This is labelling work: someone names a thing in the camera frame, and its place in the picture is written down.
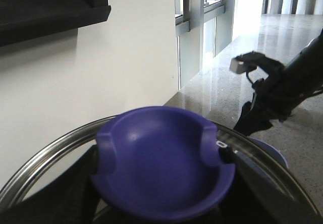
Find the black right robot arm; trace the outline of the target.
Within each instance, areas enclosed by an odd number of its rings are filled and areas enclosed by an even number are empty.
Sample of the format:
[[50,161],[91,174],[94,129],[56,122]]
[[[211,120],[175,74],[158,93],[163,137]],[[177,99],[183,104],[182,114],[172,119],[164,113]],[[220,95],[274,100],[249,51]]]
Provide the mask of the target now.
[[219,204],[224,223],[322,223],[322,215],[287,168],[250,138],[272,120],[285,121],[304,100],[322,94],[322,36],[316,37],[287,65],[258,52],[232,59],[236,73],[256,68],[267,78],[251,82],[252,101],[245,103],[232,130],[220,128],[225,163],[236,166],[234,182]]

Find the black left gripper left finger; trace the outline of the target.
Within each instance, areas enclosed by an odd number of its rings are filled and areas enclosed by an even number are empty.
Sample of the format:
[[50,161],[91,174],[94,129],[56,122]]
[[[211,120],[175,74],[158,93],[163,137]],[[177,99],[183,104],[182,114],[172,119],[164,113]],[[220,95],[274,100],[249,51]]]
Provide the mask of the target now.
[[1,223],[92,223],[99,194],[90,177],[97,163],[97,147],[91,146],[46,187],[1,212]]

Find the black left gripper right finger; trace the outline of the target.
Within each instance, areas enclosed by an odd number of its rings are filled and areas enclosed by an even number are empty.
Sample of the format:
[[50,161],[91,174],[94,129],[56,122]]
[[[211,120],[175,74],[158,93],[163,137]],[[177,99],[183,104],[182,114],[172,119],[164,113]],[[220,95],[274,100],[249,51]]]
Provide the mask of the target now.
[[220,156],[236,168],[219,204],[224,223],[322,223],[313,202],[285,168],[271,173],[230,147],[221,148]]

